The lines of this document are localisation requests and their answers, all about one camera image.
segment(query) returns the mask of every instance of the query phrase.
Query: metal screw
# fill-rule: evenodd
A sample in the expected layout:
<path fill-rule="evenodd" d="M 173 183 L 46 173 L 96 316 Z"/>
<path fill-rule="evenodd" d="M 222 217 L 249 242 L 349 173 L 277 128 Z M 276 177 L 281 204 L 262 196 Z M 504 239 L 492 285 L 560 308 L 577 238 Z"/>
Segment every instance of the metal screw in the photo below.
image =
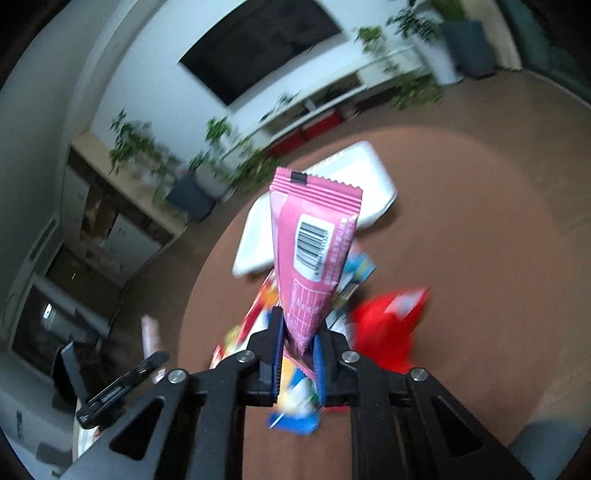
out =
<path fill-rule="evenodd" d="M 168 381 L 171 383 L 181 383 L 187 378 L 184 370 L 173 370 L 168 374 Z"/>
<path fill-rule="evenodd" d="M 424 368 L 413 368 L 410 371 L 410 376 L 415 382 L 424 382 L 429 378 L 429 374 Z"/>
<path fill-rule="evenodd" d="M 254 352 L 251 352 L 250 350 L 243 350 L 242 352 L 238 352 L 236 354 L 236 358 L 238 358 L 238 361 L 242 364 L 245 364 L 246 362 L 250 362 L 251 360 L 255 359 L 255 354 Z"/>
<path fill-rule="evenodd" d="M 346 364 L 354 364 L 357 360 L 361 358 L 359 354 L 357 352 L 354 352 L 353 350 L 347 350 L 346 352 L 343 352 L 343 355 L 341 355 L 340 357 Z"/>

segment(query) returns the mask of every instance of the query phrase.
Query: television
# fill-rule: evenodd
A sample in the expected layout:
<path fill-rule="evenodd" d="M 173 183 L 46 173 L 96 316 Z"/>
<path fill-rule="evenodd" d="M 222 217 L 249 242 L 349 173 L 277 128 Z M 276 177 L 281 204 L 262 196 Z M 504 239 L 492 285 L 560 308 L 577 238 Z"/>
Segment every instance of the television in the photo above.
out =
<path fill-rule="evenodd" d="M 230 105 L 292 58 L 340 32 L 315 0 L 246 0 L 180 62 Z"/>

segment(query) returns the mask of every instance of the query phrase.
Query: white tray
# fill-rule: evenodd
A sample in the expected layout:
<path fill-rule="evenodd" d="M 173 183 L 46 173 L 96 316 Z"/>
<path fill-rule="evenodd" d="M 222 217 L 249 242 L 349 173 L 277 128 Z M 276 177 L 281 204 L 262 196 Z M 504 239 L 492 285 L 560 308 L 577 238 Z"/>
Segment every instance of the white tray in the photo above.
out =
<path fill-rule="evenodd" d="M 358 142 L 312 165 L 306 173 L 347 183 L 363 190 L 357 228 L 380 218 L 396 199 L 398 191 L 369 142 Z M 232 274 L 241 277 L 273 264 L 269 193 L 252 205 L 238 245 Z"/>

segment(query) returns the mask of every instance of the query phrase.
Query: pink wrapper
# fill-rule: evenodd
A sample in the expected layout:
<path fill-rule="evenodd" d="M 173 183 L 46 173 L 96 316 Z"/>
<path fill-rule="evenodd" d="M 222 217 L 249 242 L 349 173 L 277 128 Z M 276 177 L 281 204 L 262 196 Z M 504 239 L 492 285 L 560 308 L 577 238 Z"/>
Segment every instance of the pink wrapper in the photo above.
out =
<path fill-rule="evenodd" d="M 279 167 L 270 187 L 287 347 L 302 358 L 324 319 L 355 232 L 360 188 Z"/>

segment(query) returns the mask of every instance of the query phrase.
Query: round table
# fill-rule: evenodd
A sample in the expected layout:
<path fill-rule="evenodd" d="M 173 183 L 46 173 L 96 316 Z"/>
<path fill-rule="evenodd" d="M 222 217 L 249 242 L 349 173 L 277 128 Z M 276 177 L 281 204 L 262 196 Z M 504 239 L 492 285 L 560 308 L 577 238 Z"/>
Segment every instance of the round table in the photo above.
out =
<path fill-rule="evenodd" d="M 304 169 L 367 140 L 399 196 L 358 232 L 377 264 L 367 297 L 429 286 L 413 361 L 426 367 L 501 442 L 533 413 L 557 362 L 569 272 L 541 197 L 475 139 L 437 128 L 397 127 L 345 138 L 293 162 Z M 264 275 L 232 277 L 248 204 L 228 226 L 195 283 L 178 363 L 209 366 L 223 335 L 242 321 Z M 350 478 L 349 418 L 325 413 L 310 437 L 268 430 L 266 409 L 246 414 L 244 478 Z"/>

